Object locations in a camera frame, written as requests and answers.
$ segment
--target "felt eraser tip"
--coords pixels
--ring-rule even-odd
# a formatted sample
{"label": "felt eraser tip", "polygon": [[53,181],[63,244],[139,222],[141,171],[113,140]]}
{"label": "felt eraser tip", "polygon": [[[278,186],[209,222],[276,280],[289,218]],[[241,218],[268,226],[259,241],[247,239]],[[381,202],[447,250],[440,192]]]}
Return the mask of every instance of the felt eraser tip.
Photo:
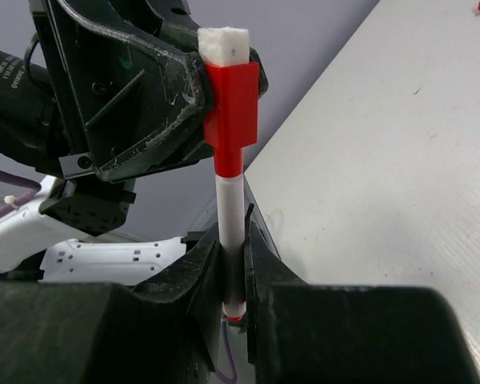
{"label": "felt eraser tip", "polygon": [[200,28],[199,54],[215,66],[247,64],[250,56],[249,31],[239,28]]}

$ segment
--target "screw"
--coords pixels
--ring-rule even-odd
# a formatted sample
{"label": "screw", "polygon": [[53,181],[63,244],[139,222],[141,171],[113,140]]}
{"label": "screw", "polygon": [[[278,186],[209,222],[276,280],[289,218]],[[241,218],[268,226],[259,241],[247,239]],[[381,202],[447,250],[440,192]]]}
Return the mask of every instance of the screw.
{"label": "screw", "polygon": [[77,164],[83,170],[88,170],[93,165],[93,162],[87,156],[82,156],[77,161]]}
{"label": "screw", "polygon": [[106,93],[106,86],[100,82],[93,82],[92,90],[95,95],[103,96]]}

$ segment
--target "white table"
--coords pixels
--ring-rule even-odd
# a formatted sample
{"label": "white table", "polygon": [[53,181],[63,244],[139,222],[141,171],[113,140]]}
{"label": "white table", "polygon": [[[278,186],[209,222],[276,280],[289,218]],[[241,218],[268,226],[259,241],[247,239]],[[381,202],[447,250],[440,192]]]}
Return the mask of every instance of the white table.
{"label": "white table", "polygon": [[308,282],[432,286],[480,371],[480,16],[382,0],[246,172]]}

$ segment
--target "gray wall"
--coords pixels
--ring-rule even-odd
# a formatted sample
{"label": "gray wall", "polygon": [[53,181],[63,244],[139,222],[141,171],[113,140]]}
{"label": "gray wall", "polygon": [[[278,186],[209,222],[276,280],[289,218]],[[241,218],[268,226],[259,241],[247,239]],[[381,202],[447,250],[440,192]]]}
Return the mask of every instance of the gray wall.
{"label": "gray wall", "polygon": [[[377,0],[189,0],[202,26],[251,31],[270,91],[260,102],[260,142],[246,152],[250,163],[327,67]],[[0,50],[22,56],[34,26],[27,0],[0,0]],[[42,62],[39,55],[36,62]],[[0,168],[40,179],[0,156]],[[0,194],[10,188],[0,185]],[[212,161],[138,180],[138,200],[123,228],[147,238],[183,234],[213,203]]]}

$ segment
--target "white perforated bracket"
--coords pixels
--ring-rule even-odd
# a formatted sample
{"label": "white perforated bracket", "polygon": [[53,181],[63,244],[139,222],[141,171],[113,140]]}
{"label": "white perforated bracket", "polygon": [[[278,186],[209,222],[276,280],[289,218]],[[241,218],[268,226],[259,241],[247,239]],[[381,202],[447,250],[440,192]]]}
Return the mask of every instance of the white perforated bracket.
{"label": "white perforated bracket", "polygon": [[116,282],[135,286],[159,274],[186,252],[182,238],[160,242],[61,242],[46,251],[40,282]]}

